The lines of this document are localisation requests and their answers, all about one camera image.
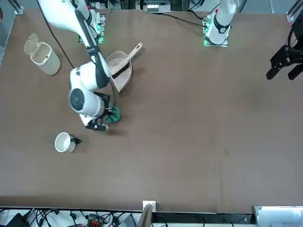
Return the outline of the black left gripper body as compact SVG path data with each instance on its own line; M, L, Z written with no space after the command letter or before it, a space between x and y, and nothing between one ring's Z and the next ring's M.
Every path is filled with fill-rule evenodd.
M297 43L295 46L291 44L292 35L295 35ZM302 51L303 50L303 20L297 18L292 24L291 30L287 38L287 47L289 51Z

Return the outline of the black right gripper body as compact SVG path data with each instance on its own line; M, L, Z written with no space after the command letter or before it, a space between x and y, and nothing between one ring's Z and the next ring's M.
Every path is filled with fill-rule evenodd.
M98 117L103 117L105 115L108 115L111 111L110 106L110 95L95 92L94 93L100 100L100 105L98 108Z

